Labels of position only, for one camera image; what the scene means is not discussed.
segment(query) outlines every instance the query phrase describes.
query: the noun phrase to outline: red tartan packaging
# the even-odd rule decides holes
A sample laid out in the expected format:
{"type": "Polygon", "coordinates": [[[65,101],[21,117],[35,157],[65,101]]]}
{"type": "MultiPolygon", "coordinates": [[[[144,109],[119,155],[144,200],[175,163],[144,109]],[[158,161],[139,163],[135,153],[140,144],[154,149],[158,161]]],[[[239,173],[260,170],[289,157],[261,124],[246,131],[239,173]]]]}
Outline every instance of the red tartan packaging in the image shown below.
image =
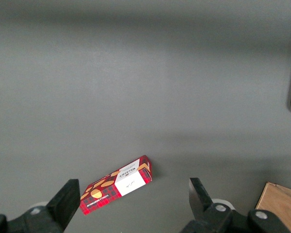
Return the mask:
{"type": "Polygon", "coordinates": [[[80,208],[87,215],[151,181],[152,165],[144,155],[87,186],[80,208]]]}

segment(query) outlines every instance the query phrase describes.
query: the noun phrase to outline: white label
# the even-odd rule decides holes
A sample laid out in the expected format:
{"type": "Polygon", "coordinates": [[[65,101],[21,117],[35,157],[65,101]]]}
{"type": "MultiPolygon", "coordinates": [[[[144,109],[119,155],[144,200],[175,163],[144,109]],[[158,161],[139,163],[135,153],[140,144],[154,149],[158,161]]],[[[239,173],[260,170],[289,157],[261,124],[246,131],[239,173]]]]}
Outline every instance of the white label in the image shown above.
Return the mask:
{"type": "Polygon", "coordinates": [[[146,184],[138,166],[139,159],[120,169],[114,184],[122,196],[146,184]]]}
{"type": "Polygon", "coordinates": [[[122,179],[126,178],[129,176],[131,173],[136,172],[139,167],[139,159],[136,161],[128,164],[127,166],[121,168],[119,173],[117,174],[115,183],[121,181],[122,179]]]}
{"type": "Polygon", "coordinates": [[[139,171],[131,173],[129,176],[126,176],[124,179],[121,179],[118,182],[115,182],[115,186],[122,196],[134,191],[137,188],[145,185],[145,181],[140,175],[139,171]]]}

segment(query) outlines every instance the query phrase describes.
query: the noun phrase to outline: screw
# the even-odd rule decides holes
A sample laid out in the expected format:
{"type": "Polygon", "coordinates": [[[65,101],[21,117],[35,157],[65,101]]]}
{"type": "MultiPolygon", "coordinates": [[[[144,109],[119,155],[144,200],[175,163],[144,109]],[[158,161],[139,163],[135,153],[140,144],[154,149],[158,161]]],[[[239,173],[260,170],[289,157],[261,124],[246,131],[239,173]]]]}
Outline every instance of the screw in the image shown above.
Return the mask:
{"type": "Polygon", "coordinates": [[[215,208],[217,211],[220,211],[220,212],[224,212],[226,210],[226,208],[223,205],[217,205],[215,208]]]}
{"type": "Polygon", "coordinates": [[[30,212],[31,215],[36,215],[36,214],[38,214],[38,213],[40,213],[40,210],[39,210],[38,208],[34,208],[34,209],[30,212]]]}
{"type": "Polygon", "coordinates": [[[256,211],[256,216],[261,219],[267,219],[267,214],[262,211],[256,211]]]}

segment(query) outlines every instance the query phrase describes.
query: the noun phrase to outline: plaid box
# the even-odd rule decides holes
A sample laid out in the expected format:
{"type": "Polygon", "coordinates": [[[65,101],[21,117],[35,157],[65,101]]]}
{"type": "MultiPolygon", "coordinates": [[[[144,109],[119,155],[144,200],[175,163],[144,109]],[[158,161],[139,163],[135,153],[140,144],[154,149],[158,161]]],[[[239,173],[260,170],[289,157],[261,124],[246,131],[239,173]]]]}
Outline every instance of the plaid box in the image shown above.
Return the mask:
{"type": "Polygon", "coordinates": [[[87,186],[80,208],[85,215],[152,181],[152,164],[144,155],[87,186]]]}

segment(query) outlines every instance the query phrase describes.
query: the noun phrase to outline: white object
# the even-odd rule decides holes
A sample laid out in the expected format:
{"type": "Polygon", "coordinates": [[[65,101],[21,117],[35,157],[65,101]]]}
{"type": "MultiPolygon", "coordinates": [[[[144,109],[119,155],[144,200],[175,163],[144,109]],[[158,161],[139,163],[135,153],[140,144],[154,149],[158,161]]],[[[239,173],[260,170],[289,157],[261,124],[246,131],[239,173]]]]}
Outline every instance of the white object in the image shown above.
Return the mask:
{"type": "Polygon", "coordinates": [[[226,210],[226,208],[223,205],[217,205],[215,208],[217,211],[220,211],[220,212],[224,212],[226,210]]]}
{"type": "Polygon", "coordinates": [[[222,199],[211,199],[211,200],[213,203],[224,204],[224,205],[227,205],[229,208],[231,208],[231,210],[235,210],[235,207],[232,205],[232,203],[227,200],[222,200],[222,199]]]}
{"type": "Polygon", "coordinates": [[[31,215],[37,215],[40,212],[41,212],[41,210],[39,208],[35,207],[33,210],[31,210],[30,214],[31,215]]]}
{"type": "Polygon", "coordinates": [[[267,217],[267,214],[264,213],[264,212],[262,212],[262,211],[257,211],[257,212],[256,212],[256,216],[257,216],[258,218],[261,218],[261,219],[267,219],[267,218],[268,218],[268,217],[267,217]]]}
{"type": "Polygon", "coordinates": [[[115,186],[122,196],[145,185],[145,181],[138,171],[140,159],[120,169],[115,180],[115,186]]]}

